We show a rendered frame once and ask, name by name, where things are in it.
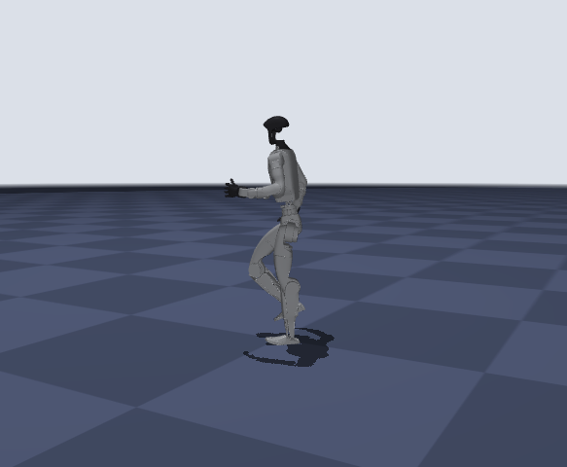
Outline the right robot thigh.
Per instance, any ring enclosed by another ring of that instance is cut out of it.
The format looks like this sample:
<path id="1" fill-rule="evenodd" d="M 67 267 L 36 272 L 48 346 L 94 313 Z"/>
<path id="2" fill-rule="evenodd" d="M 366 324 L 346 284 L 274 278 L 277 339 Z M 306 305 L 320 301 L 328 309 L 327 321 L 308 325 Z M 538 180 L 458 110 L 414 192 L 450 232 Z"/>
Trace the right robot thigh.
<path id="1" fill-rule="evenodd" d="M 274 251 L 275 239 L 280 226 L 281 225 L 278 224 L 266 233 L 255 248 L 248 269 L 250 275 L 253 277 L 261 277 L 266 272 L 263 257 Z"/>

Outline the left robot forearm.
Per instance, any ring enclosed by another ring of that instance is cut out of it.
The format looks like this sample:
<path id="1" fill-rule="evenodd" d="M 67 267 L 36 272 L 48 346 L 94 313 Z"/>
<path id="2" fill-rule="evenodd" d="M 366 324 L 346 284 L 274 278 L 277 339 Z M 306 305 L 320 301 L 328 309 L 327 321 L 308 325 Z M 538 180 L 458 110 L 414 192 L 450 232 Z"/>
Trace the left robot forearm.
<path id="1" fill-rule="evenodd" d="M 249 189 L 242 189 L 239 188 L 238 195 L 240 197 L 247 197 L 247 198 L 263 198 L 268 199 L 270 196 L 279 193 L 281 187 L 279 184 L 272 184 L 268 186 L 264 186 L 261 188 L 249 188 Z"/>

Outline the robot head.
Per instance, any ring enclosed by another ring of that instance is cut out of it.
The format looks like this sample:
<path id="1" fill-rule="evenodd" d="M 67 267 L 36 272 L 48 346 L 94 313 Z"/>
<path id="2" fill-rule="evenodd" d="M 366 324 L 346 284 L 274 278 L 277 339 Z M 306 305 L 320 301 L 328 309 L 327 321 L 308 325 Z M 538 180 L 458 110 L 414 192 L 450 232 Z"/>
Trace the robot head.
<path id="1" fill-rule="evenodd" d="M 283 127 L 289 126 L 289 122 L 281 116 L 271 117 L 264 122 L 264 127 L 268 130 L 268 140 L 271 145 L 279 146 L 279 149 L 291 150 L 284 140 L 276 140 L 276 132 L 281 132 Z"/>

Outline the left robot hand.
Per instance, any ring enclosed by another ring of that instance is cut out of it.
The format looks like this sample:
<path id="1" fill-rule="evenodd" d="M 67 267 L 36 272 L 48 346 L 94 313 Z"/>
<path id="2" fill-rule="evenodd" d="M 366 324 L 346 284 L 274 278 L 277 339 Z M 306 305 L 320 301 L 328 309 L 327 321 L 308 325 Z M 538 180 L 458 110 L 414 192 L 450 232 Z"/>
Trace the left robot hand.
<path id="1" fill-rule="evenodd" d="M 234 198 L 234 197 L 246 198 L 246 197 L 240 197 L 238 195 L 238 192 L 239 192 L 239 188 L 242 188 L 242 189 L 248 189 L 248 188 L 242 187 L 242 186 L 237 186 L 236 184 L 234 184 L 232 178 L 231 178 L 230 181 L 231 181 L 231 184 L 226 183 L 226 186 L 228 186 L 228 187 L 225 187 L 225 189 L 227 190 L 227 191 L 225 191 L 225 194 L 228 194 L 228 195 L 225 195 L 225 197 L 226 198 L 228 198 L 228 197 L 230 197 L 230 198 Z"/>

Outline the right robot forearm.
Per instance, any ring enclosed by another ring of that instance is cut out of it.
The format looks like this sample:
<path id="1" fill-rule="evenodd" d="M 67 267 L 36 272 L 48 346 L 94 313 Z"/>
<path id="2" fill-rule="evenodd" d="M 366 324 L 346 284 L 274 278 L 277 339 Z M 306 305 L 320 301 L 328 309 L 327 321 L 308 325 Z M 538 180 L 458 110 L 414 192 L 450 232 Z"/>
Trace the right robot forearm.
<path id="1" fill-rule="evenodd" d="M 297 210 L 298 210 L 298 209 L 301 207 L 301 205 L 302 205 L 302 201 L 303 201 L 303 197 L 305 196 L 305 193 L 306 193 L 306 187 L 305 187 L 304 190 L 300 191 L 300 197 L 299 197 L 299 199 L 292 201 L 292 204 L 297 207 Z M 294 207 L 294 206 L 293 206 L 293 207 Z"/>

